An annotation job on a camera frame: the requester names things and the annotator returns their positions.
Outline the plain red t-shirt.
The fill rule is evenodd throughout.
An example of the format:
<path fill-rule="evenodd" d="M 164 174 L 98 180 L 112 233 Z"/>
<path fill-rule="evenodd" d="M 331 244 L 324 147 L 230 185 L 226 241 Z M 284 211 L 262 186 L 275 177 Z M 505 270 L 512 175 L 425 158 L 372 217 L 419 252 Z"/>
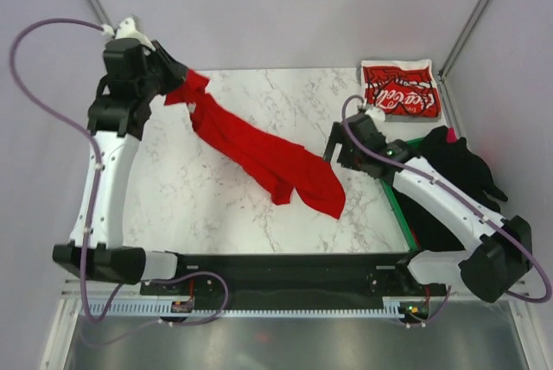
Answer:
<path fill-rule="evenodd" d="M 186 105 L 196 135 L 237 163 L 269 193 L 274 204 L 289 204 L 297 192 L 308 207 L 339 219 L 346 195 L 330 163 L 223 108 L 207 91 L 209 82 L 189 70 L 186 80 L 167 93 L 164 104 Z"/>

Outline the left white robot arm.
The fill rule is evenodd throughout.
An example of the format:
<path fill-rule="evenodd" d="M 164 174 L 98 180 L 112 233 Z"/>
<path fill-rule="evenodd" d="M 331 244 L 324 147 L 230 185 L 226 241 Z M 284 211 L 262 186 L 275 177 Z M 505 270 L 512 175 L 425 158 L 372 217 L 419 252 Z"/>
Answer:
<path fill-rule="evenodd" d="M 106 74 L 87 112 L 92 145 L 83 199 L 69 241 L 54 246 L 53 261 L 84 283 L 159 280 L 169 294 L 180 295 L 190 276 L 177 266 L 177 255 L 125 246 L 123 211 L 150 104 L 182 86 L 188 69 L 158 41 L 136 38 L 109 41 L 103 60 Z"/>

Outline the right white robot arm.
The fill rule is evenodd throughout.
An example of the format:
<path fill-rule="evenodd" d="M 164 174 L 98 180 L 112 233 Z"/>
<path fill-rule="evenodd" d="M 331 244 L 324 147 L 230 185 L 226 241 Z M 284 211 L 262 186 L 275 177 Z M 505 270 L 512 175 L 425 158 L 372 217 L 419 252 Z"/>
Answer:
<path fill-rule="evenodd" d="M 530 269 L 531 226 L 520 216 L 506 219 L 478 203 L 441 175 L 419 150 L 403 140 L 388 142 L 372 119 L 357 113 L 335 122 L 323 154 L 364 172 L 408 196 L 440 221 L 461 250 L 422 250 L 396 273 L 397 288 L 415 295 L 426 284 L 462 284 L 487 303 L 496 302 Z"/>

